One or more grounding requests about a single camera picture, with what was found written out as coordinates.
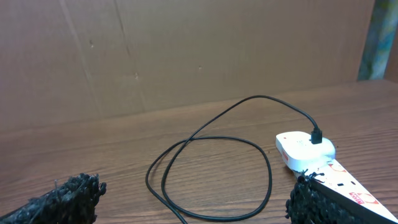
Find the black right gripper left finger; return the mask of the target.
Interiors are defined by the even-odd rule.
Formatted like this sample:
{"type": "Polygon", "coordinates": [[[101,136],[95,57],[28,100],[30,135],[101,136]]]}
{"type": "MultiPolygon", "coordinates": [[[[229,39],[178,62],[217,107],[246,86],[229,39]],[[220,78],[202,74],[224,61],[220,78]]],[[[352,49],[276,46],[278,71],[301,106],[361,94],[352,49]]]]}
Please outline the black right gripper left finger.
{"type": "Polygon", "coordinates": [[[93,224],[106,183],[99,175],[81,173],[64,184],[1,216],[1,224],[93,224]]]}

